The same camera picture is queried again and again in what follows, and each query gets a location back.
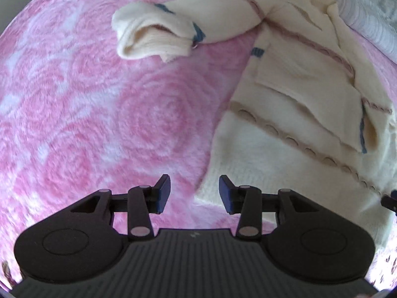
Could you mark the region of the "cream knitted sweater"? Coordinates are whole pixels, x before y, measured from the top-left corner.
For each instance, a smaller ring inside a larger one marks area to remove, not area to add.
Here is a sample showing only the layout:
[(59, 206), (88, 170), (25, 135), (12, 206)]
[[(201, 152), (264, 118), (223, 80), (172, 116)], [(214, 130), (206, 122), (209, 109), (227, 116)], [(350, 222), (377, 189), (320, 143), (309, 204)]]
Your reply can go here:
[(333, 0), (134, 2), (112, 16), (123, 59), (188, 57), (194, 46), (258, 36), (212, 142), (200, 202), (219, 177), (290, 188), (364, 228), (378, 247), (393, 218), (396, 115)]

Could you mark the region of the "pink rose pattern blanket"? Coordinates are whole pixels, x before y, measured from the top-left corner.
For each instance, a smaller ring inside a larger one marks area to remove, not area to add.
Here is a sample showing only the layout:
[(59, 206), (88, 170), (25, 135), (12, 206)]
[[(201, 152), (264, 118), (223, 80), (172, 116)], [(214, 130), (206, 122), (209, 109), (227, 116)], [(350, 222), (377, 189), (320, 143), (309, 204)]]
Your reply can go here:
[[(132, 1), (32, 0), (1, 34), (1, 260), (16, 280), (18, 235), (99, 188), (169, 174), (156, 226), (235, 225), (197, 194), (256, 33), (169, 64), (124, 61), (111, 18)], [(396, 62), (354, 32), (395, 100)]]

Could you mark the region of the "lavender striped duvet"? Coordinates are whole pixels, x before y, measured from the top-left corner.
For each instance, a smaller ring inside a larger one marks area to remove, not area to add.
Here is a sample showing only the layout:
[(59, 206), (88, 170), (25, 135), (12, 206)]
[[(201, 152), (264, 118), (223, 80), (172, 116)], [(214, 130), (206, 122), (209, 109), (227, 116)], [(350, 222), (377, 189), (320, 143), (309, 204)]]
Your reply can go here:
[(396, 0), (335, 0), (344, 22), (396, 62)]

